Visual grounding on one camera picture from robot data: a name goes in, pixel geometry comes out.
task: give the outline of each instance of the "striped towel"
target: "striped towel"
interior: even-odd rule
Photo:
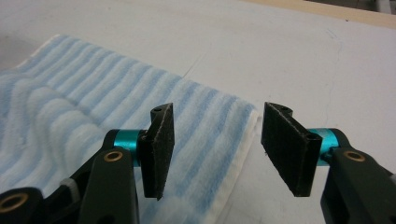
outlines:
[[[213,223],[254,135],[253,105],[110,50],[57,35],[0,73],[0,192],[47,197],[102,145],[110,129],[147,129],[174,103],[175,148],[160,201],[143,197],[142,223]]]

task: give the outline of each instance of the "wooden strip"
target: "wooden strip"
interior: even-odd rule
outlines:
[[[324,15],[346,21],[357,21],[396,30],[396,15],[360,10],[350,7],[338,7],[303,0],[244,0],[271,7],[283,7],[318,15]]]

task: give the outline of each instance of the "blue and white cloth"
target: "blue and white cloth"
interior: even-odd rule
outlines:
[[[45,197],[102,145],[110,129],[147,129],[174,103],[175,148],[163,198],[143,197],[142,223],[213,223],[226,203],[259,116],[250,103],[145,63],[57,35],[0,73],[0,193]]]

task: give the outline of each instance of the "white table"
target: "white table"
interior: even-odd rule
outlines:
[[[307,128],[344,131],[396,172],[396,30],[235,0],[0,3],[0,69],[55,34],[73,35],[238,95],[287,105]],[[258,137],[218,223],[323,223],[319,199],[294,198]]]

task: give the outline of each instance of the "towel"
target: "towel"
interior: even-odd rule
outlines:
[[[143,196],[142,223],[214,223],[248,153],[255,107],[77,38],[56,35],[0,73],[0,193],[45,197],[103,143],[110,129],[147,129],[149,111],[174,104],[175,148],[163,198]]]

